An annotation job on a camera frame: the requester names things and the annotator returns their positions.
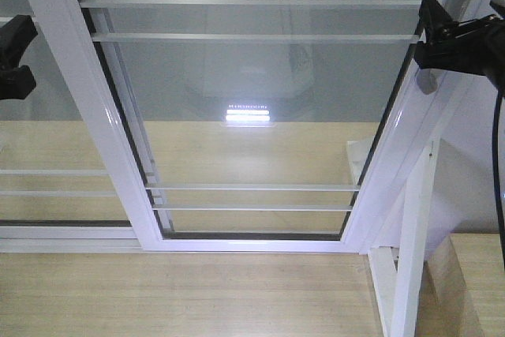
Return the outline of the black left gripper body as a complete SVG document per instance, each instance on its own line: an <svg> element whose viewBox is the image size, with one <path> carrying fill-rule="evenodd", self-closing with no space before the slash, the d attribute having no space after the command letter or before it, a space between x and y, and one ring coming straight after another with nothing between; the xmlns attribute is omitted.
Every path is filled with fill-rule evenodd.
<svg viewBox="0 0 505 337"><path fill-rule="evenodd" d="M38 32L32 18L16 15L1 27L1 100L25 99L36 80L21 58Z"/></svg>

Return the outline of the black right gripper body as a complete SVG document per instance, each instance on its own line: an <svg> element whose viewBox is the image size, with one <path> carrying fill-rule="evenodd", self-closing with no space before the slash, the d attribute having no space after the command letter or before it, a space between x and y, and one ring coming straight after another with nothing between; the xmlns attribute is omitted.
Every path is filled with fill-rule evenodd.
<svg viewBox="0 0 505 337"><path fill-rule="evenodd" d="M504 19L491 14L455 21L437 0L422 0L419 18L425 41L417 43L414 60L420 68L504 75Z"/></svg>

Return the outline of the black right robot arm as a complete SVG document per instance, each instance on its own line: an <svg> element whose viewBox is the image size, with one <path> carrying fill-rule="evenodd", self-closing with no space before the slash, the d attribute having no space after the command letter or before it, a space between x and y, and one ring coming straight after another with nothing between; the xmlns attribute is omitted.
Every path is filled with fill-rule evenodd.
<svg viewBox="0 0 505 337"><path fill-rule="evenodd" d="M504 1L492 0L497 11L481 19L455 21L437 0L422 0L420 21L425 41L417 43L414 60L420 69L442 69L486 76L504 89Z"/></svg>

